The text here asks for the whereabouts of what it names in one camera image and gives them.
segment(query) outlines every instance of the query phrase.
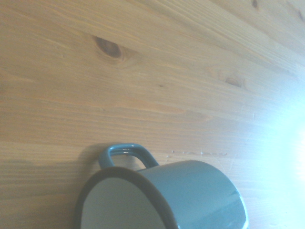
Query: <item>dark mug rim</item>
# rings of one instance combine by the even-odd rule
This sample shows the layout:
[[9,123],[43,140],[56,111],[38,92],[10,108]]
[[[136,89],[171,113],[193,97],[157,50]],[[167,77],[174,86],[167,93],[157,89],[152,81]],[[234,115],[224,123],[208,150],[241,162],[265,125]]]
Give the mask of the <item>dark mug rim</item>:
[[73,216],[73,229],[81,229],[81,216],[84,202],[90,191],[108,178],[121,178],[139,188],[157,211],[166,229],[179,229],[172,209],[160,191],[140,173],[124,167],[109,167],[96,172],[84,185],[78,197]]

